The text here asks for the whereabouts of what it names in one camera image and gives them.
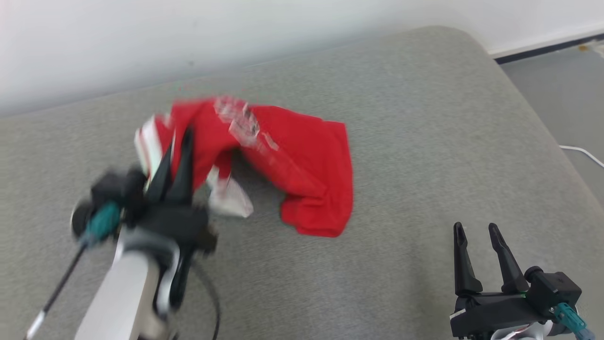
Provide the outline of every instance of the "red garment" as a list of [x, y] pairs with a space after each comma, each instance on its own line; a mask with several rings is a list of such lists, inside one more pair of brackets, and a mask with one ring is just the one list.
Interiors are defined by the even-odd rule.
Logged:
[[185, 129], [194, 130], [194, 188], [212, 166], [231, 172], [231, 151], [246, 159], [287, 196], [281, 218], [301, 234], [337, 237], [352, 213], [352, 164], [345, 125], [277, 106], [247, 107], [219, 97], [174, 104], [170, 118], [155, 119], [163, 151], [174, 141], [173, 171]]

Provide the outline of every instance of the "black cable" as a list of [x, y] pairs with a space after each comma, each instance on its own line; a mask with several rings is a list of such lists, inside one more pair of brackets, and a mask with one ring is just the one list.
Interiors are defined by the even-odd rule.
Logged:
[[27, 333], [25, 334], [25, 337], [23, 338], [23, 340], [30, 340], [36, 334], [37, 330], [40, 328], [40, 326], [44, 322], [44, 318], [46, 317], [46, 314], [48, 314], [48, 311], [53, 306], [57, 297], [59, 297], [59, 294], [63, 290], [65, 284], [67, 283], [67, 280], [69, 279], [69, 277], [73, 273], [74, 269], [76, 268], [76, 265], [80, 261], [80, 258], [82, 257], [82, 254], [84, 253], [84, 250], [86, 250], [86, 248], [87, 248], [86, 244], [82, 244], [80, 246], [80, 249], [78, 250], [77, 254], [73, 258], [73, 260], [71, 260], [71, 264], [69, 264], [67, 271], [63, 274], [61, 281], [59, 281], [59, 284], [54, 289], [53, 294], [50, 296], [50, 299], [48, 299], [48, 301], [44, 305], [44, 308], [42, 308], [42, 310], [38, 313], [37, 318], [34, 320], [32, 325], [30, 326], [30, 328], [27, 331]]
[[214, 309], [216, 310], [216, 325], [214, 326], [214, 336], [212, 336], [212, 340], [216, 340], [216, 338], [218, 338], [218, 330], [220, 329], [220, 298], [218, 297], [218, 293], [216, 292], [216, 288], [214, 287], [212, 280], [208, 274], [205, 273], [202, 266], [195, 261], [195, 259], [193, 259], [192, 262], [195, 275], [204, 285], [205, 290], [208, 291], [208, 294], [212, 299], [212, 304], [214, 304]]

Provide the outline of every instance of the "white cord on floor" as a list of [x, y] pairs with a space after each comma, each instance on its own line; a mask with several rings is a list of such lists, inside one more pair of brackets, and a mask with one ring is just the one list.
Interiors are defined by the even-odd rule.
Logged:
[[597, 159], [594, 155], [590, 154], [590, 152], [587, 151], [586, 149], [577, 148], [576, 146], [567, 146], [567, 145], [560, 145], [560, 147], [562, 149], [566, 149], [566, 150], [581, 151], [582, 153], [586, 154], [587, 157], [591, 158], [594, 162], [598, 163], [599, 166], [604, 168], [604, 163], [600, 162], [599, 159]]

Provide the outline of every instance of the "teal cable connector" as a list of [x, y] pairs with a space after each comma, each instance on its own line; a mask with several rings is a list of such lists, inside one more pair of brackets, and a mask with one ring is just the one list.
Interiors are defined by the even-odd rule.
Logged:
[[566, 326], [578, 340], [596, 340], [596, 335], [587, 329], [587, 322], [585, 322], [568, 304], [558, 304], [554, 311], [556, 320]]
[[120, 225], [121, 209], [115, 202], [103, 205], [88, 221], [84, 234], [80, 237], [80, 244], [93, 246], [109, 236]]

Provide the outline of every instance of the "white wall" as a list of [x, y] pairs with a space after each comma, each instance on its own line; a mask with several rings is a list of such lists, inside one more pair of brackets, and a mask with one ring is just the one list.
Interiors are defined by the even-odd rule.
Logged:
[[0, 0], [0, 115], [431, 24], [503, 56], [604, 32], [604, 1]]

